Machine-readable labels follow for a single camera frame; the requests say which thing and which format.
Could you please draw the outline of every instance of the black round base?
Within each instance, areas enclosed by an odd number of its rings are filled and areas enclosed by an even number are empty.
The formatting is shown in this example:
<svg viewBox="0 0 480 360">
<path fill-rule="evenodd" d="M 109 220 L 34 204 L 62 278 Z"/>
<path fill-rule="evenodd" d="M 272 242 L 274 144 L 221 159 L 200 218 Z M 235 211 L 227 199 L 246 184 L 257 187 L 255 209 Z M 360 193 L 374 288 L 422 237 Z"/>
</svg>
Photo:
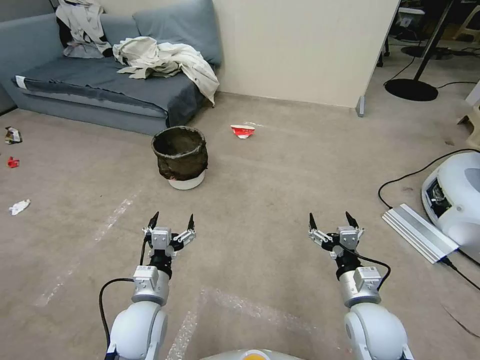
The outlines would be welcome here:
<svg viewBox="0 0 480 360">
<path fill-rule="evenodd" d="M 396 97 L 413 101 L 432 101 L 439 95 L 439 91 L 432 85 L 412 79 L 387 81 L 385 90 Z"/>
<path fill-rule="evenodd" d="M 404 46 L 400 49 L 404 54 L 410 55 L 414 58 L 421 58 L 425 51 L 425 46 Z M 446 47 L 436 47 L 431 58 L 433 60 L 448 60 L 454 57 L 451 50 Z"/>
</svg>

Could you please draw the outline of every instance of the aluminum profile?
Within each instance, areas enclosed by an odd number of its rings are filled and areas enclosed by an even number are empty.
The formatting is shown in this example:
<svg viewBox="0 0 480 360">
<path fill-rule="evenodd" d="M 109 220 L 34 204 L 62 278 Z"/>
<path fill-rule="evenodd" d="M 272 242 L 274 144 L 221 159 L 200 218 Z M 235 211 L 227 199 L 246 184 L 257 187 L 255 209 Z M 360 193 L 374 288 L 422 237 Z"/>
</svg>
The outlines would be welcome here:
<svg viewBox="0 0 480 360">
<path fill-rule="evenodd" d="M 432 264 L 459 247 L 406 204 L 386 211 L 381 218 Z"/>
</svg>

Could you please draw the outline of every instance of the crumpled clothing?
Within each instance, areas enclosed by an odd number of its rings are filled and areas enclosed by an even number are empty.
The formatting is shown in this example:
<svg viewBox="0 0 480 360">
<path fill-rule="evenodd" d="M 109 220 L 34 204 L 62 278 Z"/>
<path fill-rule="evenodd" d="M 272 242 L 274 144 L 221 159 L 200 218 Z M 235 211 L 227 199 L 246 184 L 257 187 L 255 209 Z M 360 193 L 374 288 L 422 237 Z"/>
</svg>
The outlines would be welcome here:
<svg viewBox="0 0 480 360">
<path fill-rule="evenodd" d="M 123 65 L 117 71 L 131 74 L 132 79 L 149 76 L 171 77 L 182 71 L 195 83 L 200 92 L 215 104 L 214 95 L 220 83 L 202 54 L 186 44 L 158 44 L 149 36 L 127 37 L 113 45 L 113 56 Z"/>
<path fill-rule="evenodd" d="M 63 51 L 65 56 L 103 58 L 106 50 L 112 48 L 100 22 L 103 12 L 96 0 L 58 0 L 55 15 L 70 29 L 72 37 Z"/>
</svg>

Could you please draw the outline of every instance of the dark gray blanket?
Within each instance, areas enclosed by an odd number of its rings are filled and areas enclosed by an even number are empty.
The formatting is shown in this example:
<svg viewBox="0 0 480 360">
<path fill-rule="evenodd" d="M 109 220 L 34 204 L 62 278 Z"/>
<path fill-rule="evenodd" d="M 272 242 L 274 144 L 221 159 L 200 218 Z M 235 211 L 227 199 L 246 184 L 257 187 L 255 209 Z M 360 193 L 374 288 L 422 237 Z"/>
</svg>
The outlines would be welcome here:
<svg viewBox="0 0 480 360">
<path fill-rule="evenodd" d="M 16 75 L 24 76 L 27 89 L 32 91 L 162 108 L 168 113 L 168 126 L 185 125 L 202 106 L 205 97 L 183 73 L 131 79 L 129 74 L 117 73 L 123 67 L 112 57 L 60 57 Z"/>
</svg>

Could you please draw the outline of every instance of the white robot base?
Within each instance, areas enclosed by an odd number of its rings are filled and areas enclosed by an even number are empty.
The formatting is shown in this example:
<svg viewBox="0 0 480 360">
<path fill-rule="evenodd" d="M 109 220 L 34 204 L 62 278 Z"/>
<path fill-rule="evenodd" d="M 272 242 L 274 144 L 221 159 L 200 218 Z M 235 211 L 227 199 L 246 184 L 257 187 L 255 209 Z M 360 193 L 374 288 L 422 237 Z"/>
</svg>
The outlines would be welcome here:
<svg viewBox="0 0 480 360">
<path fill-rule="evenodd" d="M 480 153 L 449 157 L 423 183 L 421 200 L 432 223 L 480 262 Z"/>
</svg>

